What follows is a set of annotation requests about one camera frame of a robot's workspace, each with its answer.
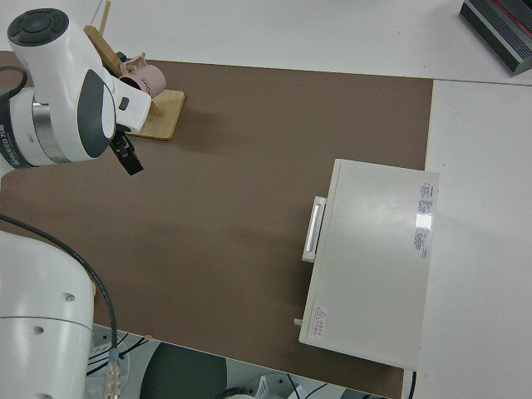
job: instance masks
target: brown table mat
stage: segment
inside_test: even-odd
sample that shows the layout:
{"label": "brown table mat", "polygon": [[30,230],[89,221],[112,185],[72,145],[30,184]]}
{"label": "brown table mat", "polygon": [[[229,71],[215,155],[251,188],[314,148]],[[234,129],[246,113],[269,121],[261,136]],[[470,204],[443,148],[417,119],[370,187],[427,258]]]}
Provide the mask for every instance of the brown table mat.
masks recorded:
{"label": "brown table mat", "polygon": [[[129,177],[110,151],[16,171],[3,210],[84,255],[123,330],[399,397],[402,370],[303,345],[293,319],[313,198],[335,158],[423,169],[432,81],[156,65],[187,99],[171,141],[133,140],[145,171]],[[95,323],[107,325],[101,300]]]}

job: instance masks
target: black cable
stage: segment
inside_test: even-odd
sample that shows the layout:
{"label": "black cable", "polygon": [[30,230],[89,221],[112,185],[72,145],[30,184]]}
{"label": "black cable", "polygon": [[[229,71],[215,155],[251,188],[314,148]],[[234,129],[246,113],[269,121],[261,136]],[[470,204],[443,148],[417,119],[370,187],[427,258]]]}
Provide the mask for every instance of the black cable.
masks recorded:
{"label": "black cable", "polygon": [[315,390],[311,391],[308,395],[305,396],[305,399],[308,399],[314,392],[316,391],[319,391],[320,389],[322,389],[323,387],[325,387],[327,385],[327,383],[323,384],[323,385],[320,385],[319,387],[317,387]]}
{"label": "black cable", "polygon": [[298,389],[296,388],[296,384],[293,383],[293,380],[290,377],[290,374],[287,374],[287,376],[288,376],[288,379],[290,380],[290,383],[292,384],[293,391],[296,392],[296,397],[298,397],[298,399],[301,399],[301,397],[299,396],[299,393],[298,393]]}
{"label": "black cable", "polygon": [[24,71],[22,68],[20,68],[18,66],[0,66],[0,72],[2,72],[2,71],[17,71],[17,72],[19,72],[22,75],[22,79],[18,83],[18,86],[9,91],[9,98],[13,98],[26,85],[27,73],[26,73],[26,71]]}
{"label": "black cable", "polygon": [[247,393],[248,390],[246,388],[242,388],[242,387],[231,387],[231,388],[227,388],[225,391],[223,391],[222,393],[219,393],[217,396],[216,396],[216,399],[230,399],[231,397],[233,397],[234,395],[238,395],[238,394],[244,394],[244,393]]}
{"label": "black cable", "polygon": [[25,229],[57,245],[67,254],[72,256],[85,269],[85,271],[89,274],[89,276],[91,276],[92,281],[94,281],[96,286],[98,286],[98,288],[100,289],[101,295],[104,298],[104,301],[106,302],[107,313],[109,314],[109,319],[111,323],[111,349],[118,347],[118,328],[116,327],[116,315],[115,315],[115,309],[113,308],[113,304],[111,301],[111,296],[107,292],[106,286],[101,281],[100,277],[98,276],[98,274],[96,274],[96,271],[91,267],[91,265],[84,258],[82,258],[80,254],[78,254],[74,249],[70,248],[68,245],[63,243],[61,240],[56,239],[52,235],[45,233],[44,231],[37,229],[36,227],[33,227],[29,224],[21,222],[20,220],[10,218],[9,216],[6,216],[5,214],[0,214],[0,220],[3,220],[4,222],[8,222],[9,224],[12,224],[14,226],[20,227],[21,229]]}
{"label": "black cable", "polygon": [[412,373],[412,384],[410,385],[410,393],[408,394],[408,399],[412,399],[414,397],[414,391],[416,390],[416,377],[417,373]]}
{"label": "black cable", "polygon": [[[118,342],[118,346],[120,346],[120,344],[122,343],[122,341],[124,341],[126,339],[126,337],[129,335],[129,333],[127,333],[124,337],[122,337],[122,339]],[[91,357],[89,357],[89,360],[91,359],[94,359],[95,357],[98,357],[98,356],[101,356],[101,355],[105,355],[106,353],[108,353],[109,351],[111,350],[111,348],[107,349],[106,351],[102,352],[102,353],[98,353],[97,355],[93,355]],[[87,364],[87,366],[92,366],[93,364],[97,364],[99,362],[104,362],[105,360],[109,359],[109,357],[103,357],[101,359],[96,359],[94,362],[90,362],[89,364]]]}
{"label": "black cable", "polygon": [[[126,337],[130,335],[128,332],[126,332],[126,335],[124,337],[121,338],[121,340],[116,344],[116,346],[120,345],[125,339]],[[105,355],[106,353],[108,353],[109,351],[111,350],[111,348],[107,349],[105,352],[102,352],[102,353],[97,353],[96,355],[92,355],[91,357],[89,357],[89,360],[92,360],[94,359],[95,357],[99,357],[101,355]]]}
{"label": "black cable", "polygon": [[[131,352],[132,350],[134,349],[137,349],[138,347],[141,347],[142,345],[144,345],[145,343],[148,343],[149,340],[145,340],[144,337],[142,337],[141,339],[139,339],[135,345],[133,345],[132,347],[129,347],[127,348],[124,352],[120,352],[120,355],[119,357],[122,357],[124,355],[126,355],[127,353]],[[100,371],[103,367],[107,366],[107,363],[108,362],[105,362],[105,363],[102,363],[100,366],[98,366],[97,368],[93,368],[92,370],[90,370],[89,372],[87,372],[87,376],[89,377],[91,374],[94,374],[95,372],[98,372]]]}

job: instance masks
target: white appliance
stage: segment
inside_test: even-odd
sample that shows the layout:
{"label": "white appliance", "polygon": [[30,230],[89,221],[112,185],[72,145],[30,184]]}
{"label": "white appliance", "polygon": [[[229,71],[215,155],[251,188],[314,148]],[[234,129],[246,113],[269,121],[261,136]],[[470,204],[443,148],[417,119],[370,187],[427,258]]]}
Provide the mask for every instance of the white appliance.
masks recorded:
{"label": "white appliance", "polygon": [[437,192],[438,174],[335,161],[303,251],[315,261],[300,342],[417,369]]}

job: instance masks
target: wooden base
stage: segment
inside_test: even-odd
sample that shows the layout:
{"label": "wooden base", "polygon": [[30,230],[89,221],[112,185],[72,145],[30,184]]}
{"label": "wooden base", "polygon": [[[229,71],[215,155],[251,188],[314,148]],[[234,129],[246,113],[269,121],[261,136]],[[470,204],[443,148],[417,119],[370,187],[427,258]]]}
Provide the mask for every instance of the wooden base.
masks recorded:
{"label": "wooden base", "polygon": [[128,133],[148,139],[169,140],[174,135],[185,94],[177,90],[165,90],[153,102],[157,105],[157,115],[148,115],[146,122],[138,133]]}

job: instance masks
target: warning triangle sticker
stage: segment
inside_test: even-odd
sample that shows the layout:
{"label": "warning triangle sticker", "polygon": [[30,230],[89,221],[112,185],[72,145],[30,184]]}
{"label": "warning triangle sticker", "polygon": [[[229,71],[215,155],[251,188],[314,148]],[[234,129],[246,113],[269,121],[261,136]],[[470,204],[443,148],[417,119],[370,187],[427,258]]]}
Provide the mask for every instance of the warning triangle sticker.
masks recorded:
{"label": "warning triangle sticker", "polygon": [[316,307],[316,319],[324,318],[325,316],[327,316],[327,314],[319,306],[317,306]]}

